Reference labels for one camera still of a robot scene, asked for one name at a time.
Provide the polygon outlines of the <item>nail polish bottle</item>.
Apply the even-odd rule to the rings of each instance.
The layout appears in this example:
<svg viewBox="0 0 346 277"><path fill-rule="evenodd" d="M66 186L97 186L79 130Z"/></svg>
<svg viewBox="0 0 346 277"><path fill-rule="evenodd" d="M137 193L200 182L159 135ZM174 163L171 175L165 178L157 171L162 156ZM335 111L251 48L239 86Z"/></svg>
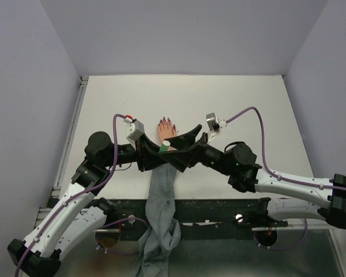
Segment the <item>nail polish bottle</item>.
<svg viewBox="0 0 346 277"><path fill-rule="evenodd" d="M166 146L163 144L159 149L159 153L167 152L168 150L169 150L169 146Z"/></svg>

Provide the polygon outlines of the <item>grey sleeve forearm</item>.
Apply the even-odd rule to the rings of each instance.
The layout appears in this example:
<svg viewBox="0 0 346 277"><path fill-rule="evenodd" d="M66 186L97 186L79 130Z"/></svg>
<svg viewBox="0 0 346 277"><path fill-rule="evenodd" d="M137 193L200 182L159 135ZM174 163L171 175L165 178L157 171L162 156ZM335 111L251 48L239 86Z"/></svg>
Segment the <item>grey sleeve forearm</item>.
<svg viewBox="0 0 346 277"><path fill-rule="evenodd" d="M174 218L176 173L169 164L152 170L145 205L150 226L138 240L133 276L168 276L169 256L181 238L179 222Z"/></svg>

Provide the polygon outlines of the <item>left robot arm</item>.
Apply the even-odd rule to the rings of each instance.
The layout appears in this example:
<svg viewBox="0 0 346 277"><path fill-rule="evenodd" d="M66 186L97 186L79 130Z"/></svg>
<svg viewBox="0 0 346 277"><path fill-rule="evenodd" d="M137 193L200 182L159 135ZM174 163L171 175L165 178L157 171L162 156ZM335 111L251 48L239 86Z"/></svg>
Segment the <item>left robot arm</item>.
<svg viewBox="0 0 346 277"><path fill-rule="evenodd" d="M111 203L98 199L79 216L87 204L103 189L117 165L135 161L136 149L117 145L106 132L96 132L88 140L86 157L78 167L64 195L51 212L24 239L14 239L7 247L16 265L15 276L54 276L69 252L99 227L116 222Z"/></svg>

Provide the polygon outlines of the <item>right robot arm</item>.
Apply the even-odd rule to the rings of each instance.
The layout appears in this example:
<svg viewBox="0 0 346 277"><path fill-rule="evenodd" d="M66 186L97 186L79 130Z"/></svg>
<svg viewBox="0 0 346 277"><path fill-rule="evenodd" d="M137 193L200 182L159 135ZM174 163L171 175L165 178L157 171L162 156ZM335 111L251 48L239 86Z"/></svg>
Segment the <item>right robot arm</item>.
<svg viewBox="0 0 346 277"><path fill-rule="evenodd" d="M274 193L285 199L270 201L268 206L254 211L254 220L267 226L273 220L318 219L346 230L346 176L308 178L271 170L256 162L256 155L244 142L236 142L231 149L220 151L209 143L211 136L203 133L196 140L201 126L179 136L175 125L161 120L157 131L161 143L169 142L164 153L169 164L181 172L196 164L229 177L228 183L239 192Z"/></svg>

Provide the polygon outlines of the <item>mannequin hand with painted nails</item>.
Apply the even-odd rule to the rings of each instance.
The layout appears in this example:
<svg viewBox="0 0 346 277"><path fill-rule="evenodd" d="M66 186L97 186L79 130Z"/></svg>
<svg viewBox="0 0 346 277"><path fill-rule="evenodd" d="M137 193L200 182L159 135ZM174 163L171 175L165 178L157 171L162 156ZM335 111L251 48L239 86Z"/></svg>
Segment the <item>mannequin hand with painted nails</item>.
<svg viewBox="0 0 346 277"><path fill-rule="evenodd" d="M158 124L157 134L159 143L162 144L165 140L176 137L177 129L169 118L163 117Z"/></svg>

